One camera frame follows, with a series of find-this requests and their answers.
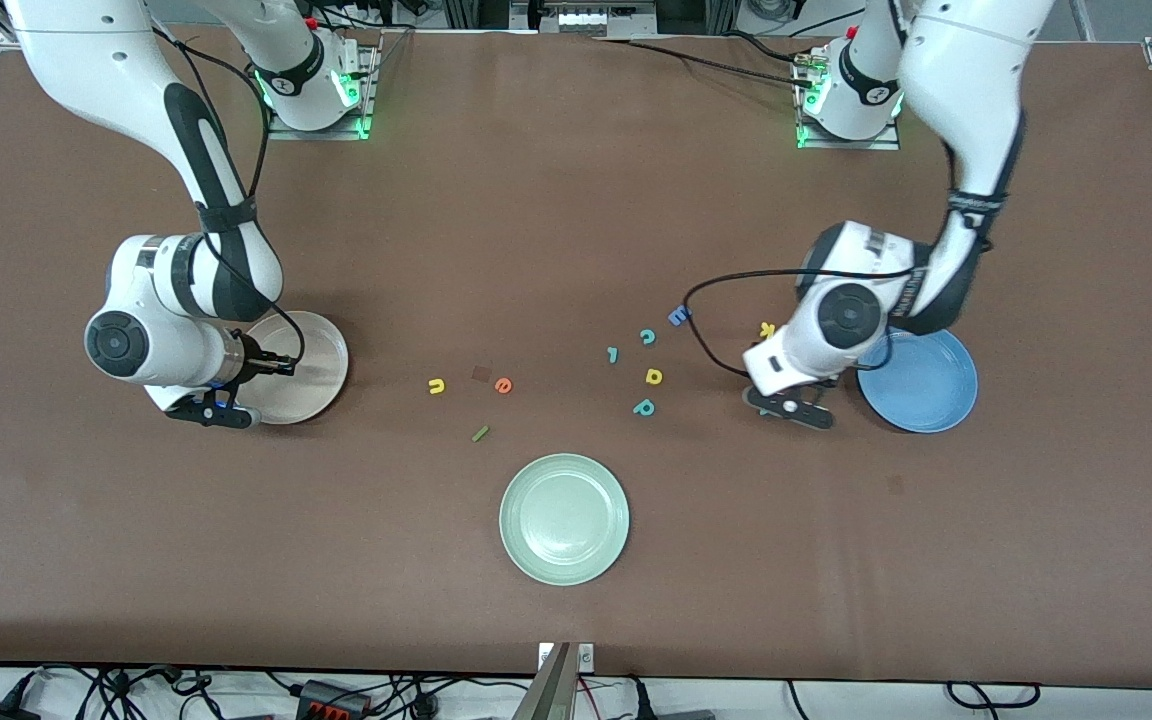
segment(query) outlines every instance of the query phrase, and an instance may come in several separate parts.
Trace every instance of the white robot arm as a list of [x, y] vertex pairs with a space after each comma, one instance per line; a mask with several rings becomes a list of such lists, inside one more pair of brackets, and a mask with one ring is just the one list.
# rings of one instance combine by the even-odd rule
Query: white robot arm
[[[929, 247], [856, 222], [820, 234], [805, 270], [826, 274], [799, 275], [799, 306], [790, 321], [745, 351], [745, 370], [763, 396], [838, 377], [882, 336], [887, 324], [925, 334], [955, 323], [980, 252], [988, 249], [990, 225], [1005, 204], [1025, 129], [1021, 68], [1052, 3], [923, 5], [893, 77], [905, 92], [905, 105], [945, 141], [952, 170], [957, 165], [940, 240]], [[865, 20], [872, 17], [892, 18], [890, 0], [870, 0]], [[869, 29], [893, 37], [899, 32], [895, 24], [863, 24], [855, 44], [865, 40]], [[882, 77], [881, 69], [867, 71]], [[838, 88], [833, 91], [841, 96]]]
[[[338, 92], [343, 40], [311, 32], [291, 0], [199, 5], [242, 40], [289, 126], [321, 128], [351, 108]], [[173, 418], [251, 427], [259, 414], [232, 402], [238, 384], [291, 374], [296, 361], [209, 321], [259, 319], [282, 293], [283, 272], [207, 105], [166, 65], [141, 0], [6, 6], [44, 91], [168, 159], [200, 218], [200, 233], [134, 236], [119, 247], [105, 305], [88, 323], [88, 356], [106, 374], [145, 386]], [[215, 401], [217, 389], [230, 402]]]

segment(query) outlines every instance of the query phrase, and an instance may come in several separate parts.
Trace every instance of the round plate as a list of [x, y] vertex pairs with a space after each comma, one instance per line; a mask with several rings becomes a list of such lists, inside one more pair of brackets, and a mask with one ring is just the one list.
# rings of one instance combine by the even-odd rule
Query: round plate
[[589, 583], [630, 533], [630, 503], [598, 461], [561, 452], [531, 461], [500, 501], [500, 539], [525, 574], [551, 585]]
[[[238, 389], [238, 404], [260, 410], [260, 422], [289, 425], [320, 414], [344, 386], [349, 350], [344, 336], [323, 314], [293, 310], [288, 313], [305, 333], [305, 356], [296, 374], [256, 376]], [[279, 314], [271, 314], [247, 332], [262, 350], [296, 356], [296, 331]]]
[[[940, 433], [972, 414], [977, 397], [977, 372], [972, 355], [949, 331], [915, 336], [892, 333], [892, 356], [878, 370], [859, 370], [861, 395], [897, 429], [914, 433]], [[886, 341], [861, 357], [861, 364], [881, 363]]]

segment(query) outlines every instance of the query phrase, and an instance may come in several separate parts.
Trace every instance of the blue plate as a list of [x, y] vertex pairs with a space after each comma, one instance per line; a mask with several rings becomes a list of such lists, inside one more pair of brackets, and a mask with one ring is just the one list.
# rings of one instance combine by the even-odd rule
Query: blue plate
[[[911, 433], [940, 433], [972, 414], [977, 397], [977, 372], [968, 348], [949, 331], [915, 336], [888, 329], [892, 356], [878, 370], [858, 370], [861, 395], [897, 429]], [[887, 355], [879, 340], [861, 364], [877, 365]]]

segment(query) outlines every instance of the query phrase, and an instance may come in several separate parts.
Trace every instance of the brown table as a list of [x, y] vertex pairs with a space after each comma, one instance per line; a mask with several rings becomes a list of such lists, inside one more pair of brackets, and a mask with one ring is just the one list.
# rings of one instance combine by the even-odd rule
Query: brown table
[[[0, 59], [0, 660], [525, 673], [570, 638], [602, 673], [1152, 685], [1138, 47], [1034, 51], [1011, 204], [955, 327], [979, 402], [932, 437], [885, 427], [850, 376], [832, 432], [759, 418], [666, 320], [838, 220], [932, 240], [945, 159], [914, 118], [900, 152], [795, 150], [785, 88], [571, 37], [417, 36], [387, 68], [371, 141], [275, 143], [260, 190], [283, 305], [351, 343], [344, 393], [241, 433], [166, 420], [83, 356], [118, 242], [196, 219], [168, 164]], [[206, 74], [247, 172], [251, 97]], [[695, 309], [736, 361], [790, 283]], [[601, 460], [634, 511], [582, 588], [531, 582], [498, 536], [506, 484], [556, 450]]]

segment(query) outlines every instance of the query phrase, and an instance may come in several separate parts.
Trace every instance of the beige plate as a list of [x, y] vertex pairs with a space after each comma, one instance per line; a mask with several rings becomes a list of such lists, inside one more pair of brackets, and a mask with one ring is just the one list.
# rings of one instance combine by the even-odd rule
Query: beige plate
[[[270, 425], [301, 423], [320, 414], [344, 386], [349, 367], [349, 350], [335, 325], [323, 314], [303, 310], [288, 314], [305, 333], [305, 357], [296, 366], [296, 374], [256, 376], [238, 389], [238, 404], [260, 410], [260, 422]], [[296, 356], [296, 331], [282, 316], [262, 319], [247, 334], [260, 343], [262, 350]]]

